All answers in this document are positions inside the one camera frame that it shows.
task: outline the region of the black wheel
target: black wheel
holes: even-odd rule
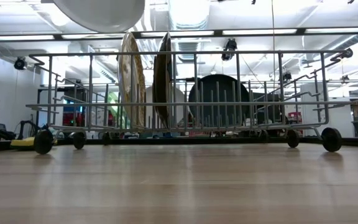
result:
[[[110,134],[109,133],[104,133],[102,136],[102,142],[104,146],[108,146],[110,143]]]
[[[325,128],[321,133],[323,146],[328,152],[336,152],[342,147],[341,133],[335,128]]]
[[[53,135],[49,130],[39,131],[34,138],[34,150],[41,155],[48,153],[53,146]]]
[[[262,130],[259,138],[263,143],[269,143],[269,134],[266,130]]]
[[[73,143],[76,149],[82,149],[85,145],[85,134],[84,133],[74,133],[73,135]]]
[[[288,130],[287,132],[287,143],[290,147],[294,148],[299,145],[301,138],[299,132],[296,130]]]

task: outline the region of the table surface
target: table surface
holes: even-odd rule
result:
[[[358,224],[358,148],[73,146],[0,152],[0,223]]]

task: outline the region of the wire rack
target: wire rack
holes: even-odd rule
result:
[[[197,61],[194,61],[195,71],[194,71],[194,79],[192,82],[194,82],[194,89],[195,89],[195,101],[194,102],[188,102],[188,96],[187,91],[185,91],[185,98],[184,102],[177,102],[176,101],[176,91],[169,91],[170,97],[169,101],[166,103],[139,103],[139,97],[133,97],[137,92],[135,88],[132,88],[131,91],[131,102],[123,103],[121,100],[121,96],[119,95],[119,100],[117,103],[109,103],[107,95],[109,93],[109,85],[106,85],[106,94],[104,97],[104,103],[93,103],[93,94],[99,94],[94,93],[93,91],[93,83],[92,83],[92,61],[95,57],[101,56],[101,55],[130,55],[131,60],[131,67],[134,68],[134,56],[135,55],[171,55],[172,56],[172,62],[175,65],[176,64],[176,55],[178,54],[187,54],[187,55],[193,55],[194,58],[197,58],[197,55],[204,55],[204,54],[227,54],[227,51],[200,51],[200,52],[100,52],[100,53],[82,53],[82,54],[36,54],[36,55],[30,55],[30,58],[38,61],[37,66],[39,66],[41,69],[46,70],[48,72],[48,103],[46,104],[31,104],[26,105],[29,108],[32,108],[33,110],[39,110],[39,111],[46,111],[47,112],[47,124],[49,127],[52,127],[54,129],[60,130],[60,131],[73,131],[73,132],[81,132],[84,133],[85,131],[97,131],[97,132],[109,132],[109,133],[184,133],[184,132],[200,132],[200,133],[207,133],[207,132],[223,132],[223,131],[261,131],[266,129],[285,129],[285,130],[292,130],[292,129],[314,129],[316,132],[317,137],[321,139],[320,133],[317,131],[317,127],[328,124],[329,123],[329,109],[330,108],[337,108],[344,105],[349,105],[352,102],[350,101],[329,101],[328,98],[328,88],[327,88],[327,78],[326,78],[326,68],[329,66],[332,66],[336,63],[339,63],[342,58],[348,58],[352,56],[352,52],[350,49],[348,50],[257,50],[257,51],[233,51],[231,54],[234,54],[236,57],[236,70],[237,70],[237,80],[240,79],[240,56],[242,54],[274,54],[278,58],[278,72],[279,72],[279,84],[280,88],[274,89],[274,91],[271,91],[268,93],[267,91],[267,85],[266,82],[264,82],[264,94],[258,98],[254,99],[254,94],[251,90],[251,82],[233,82],[233,88],[232,93],[226,93],[225,92],[225,100],[223,101],[217,101],[217,102],[205,102],[204,99],[204,91],[203,91],[203,83],[200,83],[201,89],[199,90],[199,79],[197,74]],[[300,76],[290,82],[285,83],[283,80],[283,62],[282,62],[282,56],[284,54],[319,54],[321,57],[321,67],[319,69],[314,70],[308,75]],[[331,61],[326,64],[326,59],[324,57],[325,54],[335,54],[335,56],[331,57]],[[71,80],[67,79],[59,79],[60,76],[57,73],[52,72],[52,65],[53,65],[53,58],[54,57],[70,57],[70,56],[81,56],[81,57],[89,57],[89,87],[85,87],[82,84],[73,82]],[[43,65],[45,63],[41,61],[39,58],[48,58],[48,68],[43,68]],[[176,74],[176,67],[172,66],[172,74]],[[322,90],[319,90],[318,85],[318,76],[321,75],[321,81],[322,81]],[[52,81],[55,80],[55,86],[52,86]],[[311,82],[314,82],[315,84],[315,92],[302,92],[298,93],[296,90],[296,84],[301,79],[308,79]],[[77,99],[70,98],[69,100],[74,101],[74,104],[60,104],[58,101],[62,100],[63,98],[57,98],[57,88],[58,88],[58,82],[69,82],[75,86],[75,91],[77,89],[83,89],[84,91],[88,91],[88,100],[87,101],[80,101]],[[172,76],[172,80],[170,82],[170,86],[172,89],[175,89],[177,85],[181,85],[182,83],[178,83],[176,79],[176,75]],[[242,101],[241,96],[241,85],[244,85],[249,91],[249,101]],[[285,87],[288,85],[294,85],[295,86],[295,94],[292,96],[285,96]],[[219,83],[216,84],[216,88],[214,90],[211,90],[212,94],[219,94]],[[278,100],[269,101],[269,97],[271,98],[272,95],[277,95],[278,93],[279,97]],[[232,96],[236,96],[234,99],[236,101],[226,101],[226,94],[231,94]],[[298,97],[302,95],[309,95],[311,97],[315,97],[316,101],[298,101]],[[286,113],[285,113],[285,105],[316,105],[315,111],[317,111],[318,114],[318,122],[317,123],[308,123],[308,124],[286,124]],[[58,113],[56,111],[57,107],[86,107],[87,113],[86,113],[86,126],[85,127],[75,127],[75,126],[57,126],[54,125],[56,121],[56,114]],[[108,126],[107,125],[107,118],[108,118],[108,108],[114,106],[117,107],[117,117],[119,118],[119,121],[116,122],[114,126]],[[140,107],[147,107],[151,106],[153,107],[153,115],[149,117],[144,117],[144,124],[148,124],[145,126],[137,126],[135,125],[133,117],[135,117],[135,114],[137,113],[137,108]],[[163,127],[161,123],[159,123],[158,115],[155,113],[155,107],[156,106],[167,106],[169,108],[170,117],[169,117],[169,124],[168,127]],[[181,106],[183,107],[184,111],[184,117],[183,120],[184,124],[177,124],[177,107]],[[189,107],[195,107],[196,112],[194,114],[195,118],[201,118],[201,119],[194,119],[193,125],[189,127],[188,125],[188,119],[186,118],[186,115],[188,114],[188,108]],[[235,107],[234,114],[228,114],[227,111],[221,111],[220,108],[227,108],[228,106]],[[104,123],[102,126],[93,124],[91,119],[91,112],[92,109],[98,107],[102,108],[104,110]],[[123,108],[130,107],[131,108],[131,116],[132,118],[128,118],[127,116],[123,116]],[[216,119],[212,119],[212,122],[210,119],[204,117],[204,111],[207,107],[213,108],[217,107],[218,112],[217,114],[214,114],[213,116],[216,117]],[[247,113],[244,113],[242,110],[244,107],[247,107]],[[295,106],[296,113],[298,114],[298,107]],[[256,115],[258,112],[263,111],[264,112],[264,119],[268,120],[268,114],[269,110],[273,110],[273,118],[270,118],[272,120],[272,123],[264,123],[264,124],[257,124],[257,118]],[[278,119],[276,119],[276,111],[280,110],[280,116]],[[321,112],[325,113],[325,119],[322,119]],[[229,122],[222,122],[223,120],[231,120],[231,125],[228,125]]]

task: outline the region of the dinner plate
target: dinner plate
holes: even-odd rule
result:
[[[234,102],[238,101],[237,96],[237,80],[228,75],[208,75],[201,78],[198,81],[198,91],[200,92],[200,100],[204,102],[218,102],[218,94],[216,88],[216,82],[219,83],[219,102],[224,102],[224,92],[226,91],[226,102]],[[203,83],[203,97],[201,97],[201,83]],[[233,98],[233,83],[234,83],[234,94],[235,98]],[[241,101],[248,102],[249,94],[244,85],[240,85],[241,87]],[[189,93],[189,102],[196,102],[195,95],[195,85],[191,88]],[[202,117],[201,107],[199,107],[199,116]],[[190,106],[190,111],[195,118],[198,118],[197,114],[197,106]],[[240,114],[240,107],[236,107],[236,121],[237,124],[240,123],[239,119],[244,120],[244,115],[249,117],[249,106],[242,107],[242,114]],[[233,126],[234,123],[234,106],[227,106],[227,114],[225,106],[219,106],[219,114],[221,120],[220,127]],[[204,116],[201,119],[198,119],[200,123],[204,123],[206,127],[218,126],[218,106],[204,106]]]
[[[166,33],[161,41],[160,52],[172,51],[171,36]],[[153,101],[154,103],[168,103],[169,85],[172,73],[172,56],[157,55],[154,60],[154,80],[153,80]],[[156,106],[155,110],[160,117],[164,128],[169,128],[169,107]]]
[[[123,32],[142,17],[145,0],[53,0],[77,24],[96,32]]]
[[[135,37],[132,33],[127,32],[122,39],[121,52],[138,52],[139,49],[136,44]],[[143,74],[143,65],[140,55],[134,55],[134,68],[133,71],[133,83],[131,83],[131,56],[130,55],[120,55],[118,57],[119,65],[119,89],[122,96],[123,103],[131,102],[131,91],[132,97],[134,99],[133,103],[139,101],[139,103],[144,103],[144,95],[146,91],[144,74]],[[133,118],[132,124],[138,126],[144,126],[145,118],[145,108],[144,106],[133,106],[131,115],[131,107],[125,106],[125,111],[128,115],[128,119]]]
[[[185,94],[180,91],[178,88],[176,88],[175,98],[177,103],[184,103],[185,102]],[[147,103],[153,103],[153,88],[150,86],[146,88],[146,102]],[[177,121],[176,124],[178,124],[183,119],[183,106],[177,106]],[[146,127],[152,128],[152,120],[153,120],[153,107],[152,106],[146,106]],[[161,123],[161,121],[157,122],[155,121],[155,127],[157,127],[157,124]]]

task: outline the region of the wooden plate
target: wooden plate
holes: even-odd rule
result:
[[[139,49],[136,44],[135,37],[132,33],[128,32],[125,34],[122,39],[122,47],[121,52],[139,52]],[[136,103],[144,103],[144,95],[146,92],[146,86],[144,81],[143,74],[143,65],[142,59],[140,55],[134,56],[134,66],[135,70],[133,72],[133,83],[131,84],[131,56],[130,55],[120,55],[118,57],[118,65],[119,65],[119,89],[122,96],[122,102],[130,103],[131,102],[131,91],[133,94],[134,102]],[[132,124],[138,126],[144,126],[144,118],[145,118],[145,108],[144,106],[134,106],[132,108],[131,115],[131,107],[124,107],[126,113],[128,114],[128,119],[133,118]]]
[[[171,36],[169,33],[165,34],[160,46],[160,52],[172,51]],[[168,103],[169,83],[172,73],[172,56],[171,55],[157,55],[154,60],[154,80],[153,80],[153,102],[154,103]],[[156,106],[155,110],[160,117],[162,126],[169,128],[169,107]]]

